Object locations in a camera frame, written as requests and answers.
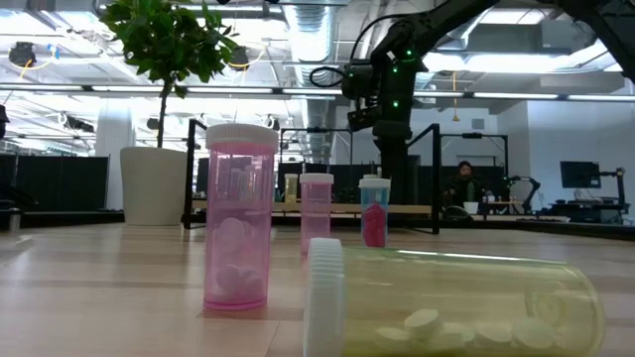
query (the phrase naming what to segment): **person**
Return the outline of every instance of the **person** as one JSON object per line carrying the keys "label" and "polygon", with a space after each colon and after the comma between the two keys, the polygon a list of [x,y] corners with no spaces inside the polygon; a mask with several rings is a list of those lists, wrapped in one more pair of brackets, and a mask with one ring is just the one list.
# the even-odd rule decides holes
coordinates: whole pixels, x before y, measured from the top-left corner
{"label": "person", "polygon": [[452,178],[445,191],[447,205],[463,207],[464,202],[478,202],[482,192],[482,184],[474,176],[474,168],[467,161],[460,162],[458,173]]}

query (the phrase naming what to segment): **tree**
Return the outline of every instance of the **tree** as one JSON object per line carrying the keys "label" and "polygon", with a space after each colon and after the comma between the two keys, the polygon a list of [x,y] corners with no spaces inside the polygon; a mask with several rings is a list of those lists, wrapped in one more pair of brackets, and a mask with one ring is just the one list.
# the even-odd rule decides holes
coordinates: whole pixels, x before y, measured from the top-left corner
{"label": "tree", "polygon": [[218,12],[202,3],[204,26],[196,15],[179,4],[190,1],[116,0],[106,7],[100,21],[123,43],[126,63],[149,72],[153,82],[163,81],[159,115],[158,147],[163,147],[164,120],[168,96],[175,91],[185,98],[187,90],[178,83],[190,74],[202,82],[222,73],[236,44],[230,39],[231,26],[221,23]]}

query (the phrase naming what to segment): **white planter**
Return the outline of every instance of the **white planter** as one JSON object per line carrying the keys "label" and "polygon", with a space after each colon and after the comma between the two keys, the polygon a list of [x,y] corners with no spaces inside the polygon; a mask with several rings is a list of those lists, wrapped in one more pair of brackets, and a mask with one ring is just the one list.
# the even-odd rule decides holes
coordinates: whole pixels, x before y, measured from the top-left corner
{"label": "white planter", "polygon": [[181,224],[188,155],[158,148],[124,148],[120,153],[123,209],[129,225]]}

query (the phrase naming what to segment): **pink pill bottle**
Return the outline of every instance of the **pink pill bottle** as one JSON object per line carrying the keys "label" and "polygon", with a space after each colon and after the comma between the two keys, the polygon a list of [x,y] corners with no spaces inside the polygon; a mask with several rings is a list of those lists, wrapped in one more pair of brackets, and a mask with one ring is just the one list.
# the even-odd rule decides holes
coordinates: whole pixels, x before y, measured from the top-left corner
{"label": "pink pill bottle", "polygon": [[312,238],[330,238],[330,197],[333,175],[302,174],[301,254],[309,253]]}
{"label": "pink pill bottle", "polygon": [[206,135],[204,307],[259,307],[267,303],[278,133],[255,125],[221,124],[207,129]]}

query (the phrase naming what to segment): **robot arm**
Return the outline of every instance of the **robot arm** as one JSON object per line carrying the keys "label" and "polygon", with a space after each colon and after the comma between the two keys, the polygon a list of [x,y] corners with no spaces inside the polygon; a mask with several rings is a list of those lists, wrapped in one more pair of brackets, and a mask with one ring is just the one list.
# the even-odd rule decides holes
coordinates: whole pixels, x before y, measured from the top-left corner
{"label": "robot arm", "polygon": [[[415,79],[417,72],[427,71],[421,57],[445,34],[498,2],[446,0],[431,11],[404,15],[390,28],[370,60],[353,60],[346,66],[342,94],[354,100],[356,108],[348,113],[350,129],[373,128],[384,178],[402,182],[400,175],[408,155],[406,141],[412,138]],[[635,81],[635,0],[537,2],[555,4],[576,20],[585,21],[621,65],[624,75]]]}
{"label": "robot arm", "polygon": [[513,176],[510,178],[506,178],[505,180],[507,181],[507,188],[511,188],[514,183],[518,181],[526,181],[532,185],[532,190],[527,195],[527,198],[525,198],[525,200],[523,201],[523,210],[525,211],[525,214],[530,214],[532,211],[532,199],[534,198],[536,192],[540,189],[540,183],[533,178],[525,178],[519,176]]}

